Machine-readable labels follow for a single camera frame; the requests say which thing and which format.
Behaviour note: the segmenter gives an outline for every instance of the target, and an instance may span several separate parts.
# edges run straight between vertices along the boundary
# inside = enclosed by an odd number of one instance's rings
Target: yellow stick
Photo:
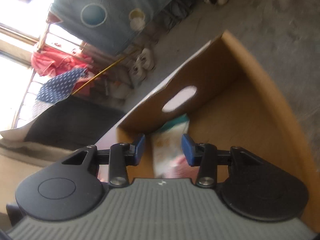
[[[102,70],[101,72],[99,72],[98,74],[96,74],[92,79],[90,79],[88,82],[86,82],[85,84],[83,84],[81,87],[79,87],[76,91],[74,91],[71,95],[74,95],[76,93],[78,93],[82,88],[84,88],[87,84],[91,83],[92,81],[94,81],[97,77],[101,76],[103,73],[105,73],[109,68],[112,68],[113,66],[117,65],[118,63],[120,63],[121,61],[123,61],[125,58],[127,58],[127,56],[123,56],[120,59],[118,59],[117,61],[115,61],[114,63],[112,63],[110,66],[106,67],[104,70]]]

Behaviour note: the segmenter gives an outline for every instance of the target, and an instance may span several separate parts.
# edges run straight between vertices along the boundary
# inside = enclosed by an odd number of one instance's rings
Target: concrete floor
[[[199,2],[154,47],[156,69],[127,99],[129,111],[167,75],[228,29],[262,64],[286,97],[320,168],[320,0]]]

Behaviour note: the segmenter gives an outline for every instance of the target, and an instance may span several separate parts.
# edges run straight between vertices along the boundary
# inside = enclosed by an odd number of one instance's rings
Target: metal screw
[[[113,184],[113,185],[117,185],[117,186],[120,186],[124,183],[126,183],[126,179],[123,178],[123,177],[115,177],[113,179],[110,180],[110,183]]]
[[[203,186],[210,186],[214,183],[214,179],[210,177],[202,177],[199,179],[199,184]]]

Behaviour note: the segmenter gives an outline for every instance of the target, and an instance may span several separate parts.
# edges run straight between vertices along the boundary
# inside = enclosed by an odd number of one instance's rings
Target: colorful fabric
[[[93,63],[92,58],[87,55],[80,54],[78,56],[83,57],[87,62]],[[48,75],[51,77],[58,76],[73,68],[93,68],[90,64],[49,46],[44,46],[40,52],[35,50],[32,53],[31,66],[40,76]]]
[[[55,103],[66,99],[77,81],[85,74],[86,68],[74,68],[60,74],[42,85],[32,107],[32,121]]]

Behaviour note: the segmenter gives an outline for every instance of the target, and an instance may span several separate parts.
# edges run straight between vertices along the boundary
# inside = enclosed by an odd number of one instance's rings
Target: cardboard box handle hole
[[[181,89],[173,98],[171,98],[162,108],[162,112],[169,113],[182,106],[186,101],[190,100],[196,93],[195,86],[188,86]]]

